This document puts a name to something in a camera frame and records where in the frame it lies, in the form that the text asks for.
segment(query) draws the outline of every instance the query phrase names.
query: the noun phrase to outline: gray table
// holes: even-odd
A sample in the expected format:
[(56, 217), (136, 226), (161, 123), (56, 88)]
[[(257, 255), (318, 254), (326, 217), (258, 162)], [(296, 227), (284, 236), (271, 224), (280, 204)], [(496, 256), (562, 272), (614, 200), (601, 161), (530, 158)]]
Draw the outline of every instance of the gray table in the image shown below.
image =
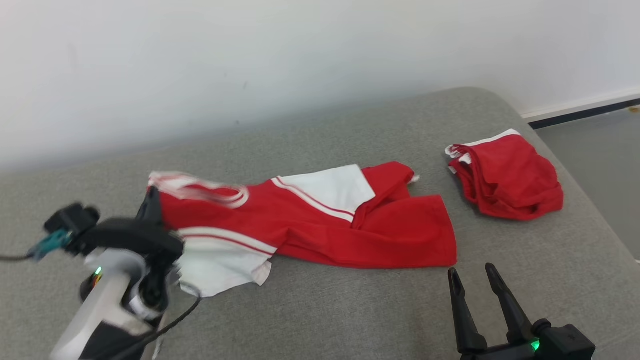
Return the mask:
[[(465, 202), (442, 154), (506, 129), (520, 131), (558, 168), (565, 208), (532, 222), (480, 215)], [(461, 88), (365, 111), (213, 136), (157, 152), (0, 179), (2, 252), (21, 253), (40, 226), (74, 200), (103, 216), (133, 215), (152, 170), (223, 182), (351, 163), (397, 160), (421, 180), (415, 195), (442, 194), (456, 230), (456, 266), (479, 331), (505, 342), (506, 325), (484, 274), (495, 263), (532, 321), (573, 323), (597, 359), (640, 352), (640, 270), (564, 167), (497, 96)], [(80, 259), (0, 264), (3, 359), (43, 359), (80, 304)], [(247, 284), (203, 301), (166, 337), (169, 359), (457, 359), (447, 269), (353, 270), (275, 257), (263, 287)], [(173, 314), (192, 301), (177, 293)]]

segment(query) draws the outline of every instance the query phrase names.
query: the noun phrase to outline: red fabric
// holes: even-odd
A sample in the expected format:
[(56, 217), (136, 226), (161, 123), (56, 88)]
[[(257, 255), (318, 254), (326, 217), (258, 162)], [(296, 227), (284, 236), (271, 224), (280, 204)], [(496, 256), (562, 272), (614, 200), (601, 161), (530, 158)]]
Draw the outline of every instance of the red fabric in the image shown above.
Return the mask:
[(172, 229), (215, 227), (276, 247), (277, 253), (315, 263), (353, 268), (413, 268), (456, 263), (453, 227), (439, 195), (410, 197), (413, 171), (392, 162), (362, 174), (375, 198), (353, 222), (327, 215), (272, 180), (247, 186), (248, 200), (229, 208), (211, 194), (240, 191), (189, 185), (193, 199), (161, 191), (163, 220)]
[[(455, 169), (465, 197), (480, 212), (513, 220), (532, 220), (563, 207), (556, 169), (520, 135), (473, 146), (453, 145)], [(471, 164), (461, 161), (468, 154)]]

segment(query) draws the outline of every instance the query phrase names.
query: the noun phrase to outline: black cable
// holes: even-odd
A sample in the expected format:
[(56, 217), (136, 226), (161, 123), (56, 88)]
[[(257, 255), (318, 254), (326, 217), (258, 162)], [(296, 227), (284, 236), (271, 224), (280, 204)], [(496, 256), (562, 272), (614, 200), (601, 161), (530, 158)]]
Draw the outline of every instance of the black cable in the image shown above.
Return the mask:
[(200, 301), (202, 300), (202, 293), (200, 292), (200, 290), (195, 286), (184, 283), (184, 282), (182, 282), (180, 285), (184, 286), (185, 288), (189, 288), (189, 290), (191, 290), (196, 295), (196, 301), (193, 303), (193, 305), (191, 305), (191, 307), (187, 311), (185, 311), (182, 315), (178, 316), (178, 318), (172, 321), (169, 325), (163, 327), (162, 330), (157, 332), (152, 331), (152, 332), (149, 332), (148, 334), (142, 335), (141, 339), (138, 340), (137, 343), (131, 345), (129, 348), (125, 350), (122, 350), (121, 352), (117, 353), (113, 357), (110, 357), (109, 358), (110, 360), (125, 359), (127, 356), (130, 356), (131, 354), (135, 353), (140, 348), (146, 347), (147, 345), (151, 344), (152, 342), (157, 340), (160, 336), (166, 334), (169, 330), (171, 330), (176, 325), (178, 325), (178, 323), (183, 321), (187, 316), (189, 316), (196, 309), (196, 307), (198, 307), (198, 305), (200, 304)]
[(31, 258), (33, 258), (33, 254), (18, 255), (18, 256), (0, 255), (0, 261), (4, 261), (7, 263), (17, 263), (19, 261), (26, 261)]

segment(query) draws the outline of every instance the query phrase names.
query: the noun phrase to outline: teal connector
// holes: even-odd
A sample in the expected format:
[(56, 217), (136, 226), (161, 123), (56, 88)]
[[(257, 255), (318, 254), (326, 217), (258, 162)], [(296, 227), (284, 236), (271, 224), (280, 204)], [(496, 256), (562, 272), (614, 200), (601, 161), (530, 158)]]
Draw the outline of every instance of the teal connector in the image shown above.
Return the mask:
[(70, 240), (70, 233), (66, 230), (60, 229), (42, 239), (38, 245), (29, 249), (28, 254), (32, 256), (35, 261), (40, 261), (48, 253), (67, 246)]

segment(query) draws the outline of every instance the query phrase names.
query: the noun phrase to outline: folded red shirt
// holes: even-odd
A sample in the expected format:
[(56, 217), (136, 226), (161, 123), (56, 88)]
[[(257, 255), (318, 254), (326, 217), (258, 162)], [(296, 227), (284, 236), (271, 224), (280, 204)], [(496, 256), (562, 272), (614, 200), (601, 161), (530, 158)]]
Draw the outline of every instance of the folded red shirt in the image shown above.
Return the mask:
[(448, 146), (451, 171), (465, 197), (486, 215), (532, 220), (562, 209), (564, 193), (556, 169), (520, 133)]

